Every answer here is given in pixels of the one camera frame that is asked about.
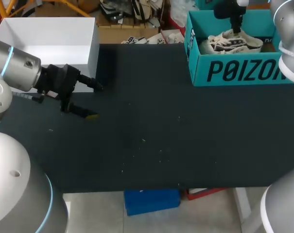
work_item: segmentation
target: blue plastic crate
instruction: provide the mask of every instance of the blue plastic crate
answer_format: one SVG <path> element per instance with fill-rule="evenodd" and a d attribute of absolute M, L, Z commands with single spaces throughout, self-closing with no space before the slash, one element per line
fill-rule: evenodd
<path fill-rule="evenodd" d="M 165 210 L 178 207 L 180 195 L 178 190 L 127 190 L 124 191 L 124 202 L 127 215 Z"/>

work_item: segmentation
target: shoelace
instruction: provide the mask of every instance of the shoelace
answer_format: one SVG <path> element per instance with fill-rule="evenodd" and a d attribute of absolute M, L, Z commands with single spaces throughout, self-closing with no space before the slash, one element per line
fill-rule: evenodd
<path fill-rule="evenodd" d="M 208 40 L 213 45 L 230 45 L 231 42 L 228 39 L 225 39 L 222 37 L 222 35 L 210 35 L 208 37 Z"/>

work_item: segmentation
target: red box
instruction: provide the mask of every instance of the red box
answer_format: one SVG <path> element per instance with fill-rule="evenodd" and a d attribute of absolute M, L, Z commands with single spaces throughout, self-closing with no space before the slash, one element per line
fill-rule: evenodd
<path fill-rule="evenodd" d="M 197 198 L 207 196 L 207 195 L 212 194 L 212 193 L 217 193 L 217 192 L 225 190 L 225 189 L 227 189 L 227 188 L 211 188 L 211 189 L 203 190 L 201 192 L 194 193 L 194 194 L 190 194 L 189 191 L 186 190 L 185 193 L 186 193 L 187 198 L 189 200 L 194 200 L 194 199 L 197 199 Z"/>

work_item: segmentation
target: screw hole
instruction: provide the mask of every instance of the screw hole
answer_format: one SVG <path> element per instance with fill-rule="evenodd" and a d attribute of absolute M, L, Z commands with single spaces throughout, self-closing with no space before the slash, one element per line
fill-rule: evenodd
<path fill-rule="evenodd" d="M 34 64 L 32 63 L 32 61 L 27 61 L 26 62 L 26 66 L 28 66 L 28 67 L 32 67 Z"/>
<path fill-rule="evenodd" d="M 20 172 L 16 171 L 16 170 L 11 170 L 10 171 L 10 175 L 13 177 L 19 177 L 20 176 Z"/>

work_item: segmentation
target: shoe box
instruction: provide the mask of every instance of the shoe box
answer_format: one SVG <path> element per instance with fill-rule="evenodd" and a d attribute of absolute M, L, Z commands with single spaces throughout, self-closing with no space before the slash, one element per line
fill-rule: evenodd
<path fill-rule="evenodd" d="M 210 10 L 189 12 L 185 50 L 194 86 L 254 85 L 292 83 L 280 72 L 280 38 L 269 10 L 247 10 L 242 29 L 263 40 L 259 53 L 202 55 L 199 44 L 209 35 L 231 28 L 229 19 L 216 19 Z"/>

